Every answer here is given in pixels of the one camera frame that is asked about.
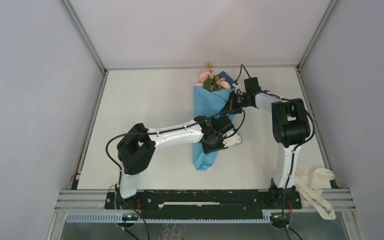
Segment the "blue wrapping paper sheet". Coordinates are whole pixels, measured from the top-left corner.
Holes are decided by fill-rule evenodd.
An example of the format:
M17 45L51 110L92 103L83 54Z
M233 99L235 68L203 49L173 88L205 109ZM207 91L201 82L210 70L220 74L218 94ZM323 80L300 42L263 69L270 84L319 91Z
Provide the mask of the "blue wrapping paper sheet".
M193 105L194 115L197 116L212 116L221 111L227 103L231 89L221 89L218 91L208 91L202 87L193 87ZM193 145L193 165L198 171L208 170L215 162L218 152L205 154L202 144L195 143Z

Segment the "pink rose stem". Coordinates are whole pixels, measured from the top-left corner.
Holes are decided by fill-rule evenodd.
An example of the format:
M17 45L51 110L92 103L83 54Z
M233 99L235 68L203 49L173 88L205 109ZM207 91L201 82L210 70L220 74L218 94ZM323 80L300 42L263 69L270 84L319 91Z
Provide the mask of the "pink rose stem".
M204 87L204 83L203 82L197 82L194 84L195 87L200 87L200 88L203 88Z
M217 87L218 87L219 90L231 89L230 83L227 82L227 80L224 77L218 78L217 81L216 81L216 84L217 84Z
M213 64L207 63L207 69L204 70L201 75L199 82L202 82L204 84L203 89L212 92L214 88L214 70L213 70Z

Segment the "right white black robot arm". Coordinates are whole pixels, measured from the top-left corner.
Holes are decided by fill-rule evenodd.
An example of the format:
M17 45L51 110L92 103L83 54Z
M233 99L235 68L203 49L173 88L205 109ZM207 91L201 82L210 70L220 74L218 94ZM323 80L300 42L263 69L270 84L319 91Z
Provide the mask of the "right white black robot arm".
M301 98L284 98L268 90L231 93L221 109L238 113L246 107L254 107L271 113L272 134L279 144L276 170L271 179L269 203L282 208L295 189L295 172L302 146L314 136L314 121Z

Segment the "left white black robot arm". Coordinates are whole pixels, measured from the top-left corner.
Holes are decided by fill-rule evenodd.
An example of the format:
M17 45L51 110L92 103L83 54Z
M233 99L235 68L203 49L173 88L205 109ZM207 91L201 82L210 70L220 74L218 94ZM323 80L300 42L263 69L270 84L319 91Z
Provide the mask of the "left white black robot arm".
M166 128L146 128L143 123L137 123L119 138L116 164L120 175L116 200L125 209L135 205L139 175L148 168L157 150L200 144L202 152L209 155L242 142L226 114L199 115L186 123Z

